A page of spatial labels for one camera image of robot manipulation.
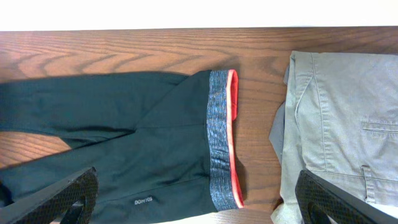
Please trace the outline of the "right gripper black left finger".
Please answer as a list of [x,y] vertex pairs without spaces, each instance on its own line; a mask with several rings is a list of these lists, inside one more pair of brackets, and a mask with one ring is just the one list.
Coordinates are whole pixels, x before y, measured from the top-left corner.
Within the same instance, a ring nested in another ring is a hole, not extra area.
[[2,208],[1,223],[88,224],[98,188],[96,169],[83,169]]

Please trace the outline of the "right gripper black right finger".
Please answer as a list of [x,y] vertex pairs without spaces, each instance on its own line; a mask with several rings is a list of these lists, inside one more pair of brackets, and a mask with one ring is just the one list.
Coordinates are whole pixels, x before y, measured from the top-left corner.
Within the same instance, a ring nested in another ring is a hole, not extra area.
[[304,223],[394,224],[394,218],[329,183],[301,170],[295,195]]

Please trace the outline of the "black leggings grey red waistband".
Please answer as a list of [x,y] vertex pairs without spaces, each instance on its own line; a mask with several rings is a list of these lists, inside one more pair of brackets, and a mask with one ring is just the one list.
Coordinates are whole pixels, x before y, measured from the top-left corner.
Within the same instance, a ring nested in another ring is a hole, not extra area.
[[93,223],[160,223],[243,208],[235,70],[82,75],[1,85],[1,130],[60,138],[68,151],[1,170],[8,206],[94,167]]

